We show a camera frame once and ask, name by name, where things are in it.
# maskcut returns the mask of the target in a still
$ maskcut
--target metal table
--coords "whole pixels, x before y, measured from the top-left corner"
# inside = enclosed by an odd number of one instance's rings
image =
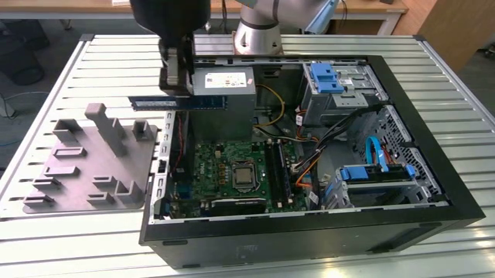
[[[0,276],[50,277],[424,277],[495,272],[495,120],[428,43],[409,36],[283,36],[285,54],[381,55],[487,215],[400,253],[276,262],[228,268],[171,269],[137,244],[143,212],[26,215],[21,198],[55,143],[60,118],[84,117],[103,102],[127,125],[145,118],[163,127],[161,112],[133,112],[127,96],[161,95],[157,38],[96,36],[81,41],[0,181]],[[196,37],[199,54],[231,54],[228,35]]]

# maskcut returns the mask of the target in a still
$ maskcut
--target sticker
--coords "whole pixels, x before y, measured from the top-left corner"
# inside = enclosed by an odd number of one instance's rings
[[[211,72],[204,76],[204,88],[240,88],[247,86],[244,72]]]
[[[175,101],[136,101],[136,106],[177,106]]]
[[[296,115],[295,116],[295,124],[297,126],[301,126],[303,125],[303,116],[300,116],[300,115]]]
[[[351,79],[339,79],[340,85],[352,85]]]
[[[315,193],[312,193],[312,191],[311,191],[311,193],[309,193],[309,199],[311,199],[311,201],[312,201],[315,204],[317,204],[317,196],[316,196]]]

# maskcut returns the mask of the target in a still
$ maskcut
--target cpu socket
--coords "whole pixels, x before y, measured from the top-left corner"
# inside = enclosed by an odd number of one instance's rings
[[[232,187],[239,192],[249,192],[256,188],[256,169],[249,160],[236,160],[232,162]]]

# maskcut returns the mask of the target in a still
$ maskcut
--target motherboard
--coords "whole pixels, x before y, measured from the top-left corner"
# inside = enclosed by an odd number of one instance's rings
[[[304,192],[289,176],[296,159],[292,142],[196,144],[192,184],[176,186],[177,216],[304,211]]]

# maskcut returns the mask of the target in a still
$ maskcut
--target ram slot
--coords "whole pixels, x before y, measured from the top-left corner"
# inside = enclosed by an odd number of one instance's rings
[[[292,192],[291,192],[291,182],[288,177],[288,170],[285,166],[285,158],[283,152],[283,146],[280,142],[275,143],[276,153],[277,153],[277,176],[279,176],[279,186],[283,188],[284,191],[284,201],[285,203],[291,203],[292,199]]]
[[[276,152],[273,148],[273,143],[267,142],[264,144],[264,159],[265,159],[265,169],[268,174],[269,183],[269,193],[271,193],[271,203],[273,207],[281,207],[283,205],[283,192],[279,186],[277,178],[277,164],[276,164]]]

